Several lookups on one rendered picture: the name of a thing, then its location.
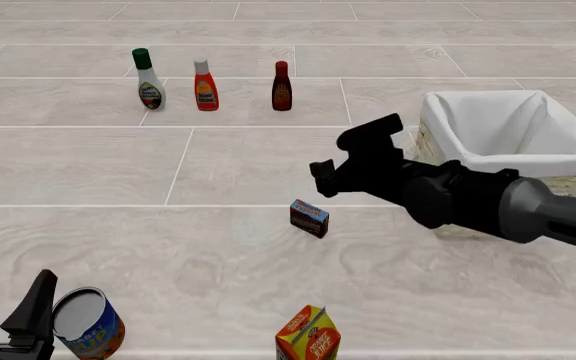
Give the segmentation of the white dressing bottle green cap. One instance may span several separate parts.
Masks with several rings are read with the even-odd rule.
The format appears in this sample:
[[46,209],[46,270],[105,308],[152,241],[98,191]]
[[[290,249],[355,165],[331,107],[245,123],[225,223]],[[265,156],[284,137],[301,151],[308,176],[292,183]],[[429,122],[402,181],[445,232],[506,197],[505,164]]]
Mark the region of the white dressing bottle green cap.
[[165,87],[154,71],[149,50],[134,49],[132,56],[137,70],[137,92],[141,103],[148,110],[163,110],[166,102]]

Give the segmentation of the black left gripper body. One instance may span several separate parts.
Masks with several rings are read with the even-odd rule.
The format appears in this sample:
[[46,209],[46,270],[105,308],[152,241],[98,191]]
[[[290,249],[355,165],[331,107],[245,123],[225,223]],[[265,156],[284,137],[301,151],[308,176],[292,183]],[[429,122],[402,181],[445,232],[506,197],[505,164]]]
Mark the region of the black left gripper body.
[[50,360],[54,349],[52,332],[9,335],[0,343],[0,360]]

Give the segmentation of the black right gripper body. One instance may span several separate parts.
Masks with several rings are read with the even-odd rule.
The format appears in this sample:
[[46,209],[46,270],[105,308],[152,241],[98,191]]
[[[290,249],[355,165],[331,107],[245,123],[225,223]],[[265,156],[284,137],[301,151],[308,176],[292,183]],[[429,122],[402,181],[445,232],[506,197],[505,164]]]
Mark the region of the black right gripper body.
[[309,164],[310,173],[315,179],[316,189],[326,198],[335,197],[337,191],[334,161],[328,159],[323,162]]

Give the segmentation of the red-orange dressing bottle grey cap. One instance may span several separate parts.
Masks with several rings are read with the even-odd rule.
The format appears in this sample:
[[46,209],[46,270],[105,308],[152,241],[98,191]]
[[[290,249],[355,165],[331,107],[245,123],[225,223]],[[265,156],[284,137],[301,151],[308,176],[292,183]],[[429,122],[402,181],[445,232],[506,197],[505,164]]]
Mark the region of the red-orange dressing bottle grey cap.
[[219,108],[218,91],[205,57],[194,59],[194,95],[198,110],[215,111]]

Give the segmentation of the chocolate pudding box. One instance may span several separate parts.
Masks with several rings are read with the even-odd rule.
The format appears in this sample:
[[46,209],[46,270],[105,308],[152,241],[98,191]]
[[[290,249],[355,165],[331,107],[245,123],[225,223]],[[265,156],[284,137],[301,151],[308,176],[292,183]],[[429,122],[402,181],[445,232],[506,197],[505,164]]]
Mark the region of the chocolate pudding box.
[[329,229],[329,213],[302,200],[290,206],[290,224],[322,239]]

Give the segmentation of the orange juice carton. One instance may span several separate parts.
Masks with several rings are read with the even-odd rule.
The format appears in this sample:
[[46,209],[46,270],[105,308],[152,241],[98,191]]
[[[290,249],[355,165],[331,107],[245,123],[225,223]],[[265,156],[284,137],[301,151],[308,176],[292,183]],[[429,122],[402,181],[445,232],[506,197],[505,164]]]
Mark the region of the orange juice carton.
[[340,341],[326,309],[306,305],[275,335],[276,360],[336,360]]

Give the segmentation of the woven basket with white liner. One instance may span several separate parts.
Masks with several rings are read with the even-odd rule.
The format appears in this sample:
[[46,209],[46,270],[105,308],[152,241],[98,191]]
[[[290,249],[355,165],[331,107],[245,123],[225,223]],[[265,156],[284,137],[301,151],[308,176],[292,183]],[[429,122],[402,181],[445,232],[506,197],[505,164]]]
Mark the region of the woven basket with white liner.
[[501,236],[576,240],[576,116],[545,92],[429,92],[416,143],[417,161],[518,171],[492,211]]

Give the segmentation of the blue and orange soup tin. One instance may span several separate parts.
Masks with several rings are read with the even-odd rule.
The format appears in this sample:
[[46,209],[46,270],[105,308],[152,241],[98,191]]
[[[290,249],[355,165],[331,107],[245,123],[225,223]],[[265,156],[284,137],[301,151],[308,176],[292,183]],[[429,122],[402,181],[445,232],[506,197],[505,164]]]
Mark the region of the blue and orange soup tin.
[[107,360],[124,341],[123,321],[96,287],[67,293],[52,315],[53,334],[80,360]]

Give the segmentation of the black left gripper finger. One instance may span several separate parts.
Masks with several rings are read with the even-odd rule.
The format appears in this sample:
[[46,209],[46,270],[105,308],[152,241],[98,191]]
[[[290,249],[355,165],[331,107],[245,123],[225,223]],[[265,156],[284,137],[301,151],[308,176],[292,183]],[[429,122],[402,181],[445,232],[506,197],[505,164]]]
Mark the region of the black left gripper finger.
[[31,346],[36,341],[53,343],[53,300],[57,276],[43,269],[26,296],[0,328],[9,334],[10,346]]

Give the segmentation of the dark red sauce bottle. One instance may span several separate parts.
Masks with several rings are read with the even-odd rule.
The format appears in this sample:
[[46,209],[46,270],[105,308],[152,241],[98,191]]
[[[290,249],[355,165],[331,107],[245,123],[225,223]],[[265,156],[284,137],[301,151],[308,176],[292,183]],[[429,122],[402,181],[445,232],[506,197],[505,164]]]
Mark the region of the dark red sauce bottle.
[[292,108],[292,86],[288,76],[288,63],[285,61],[275,64],[272,107],[276,111],[288,111]]

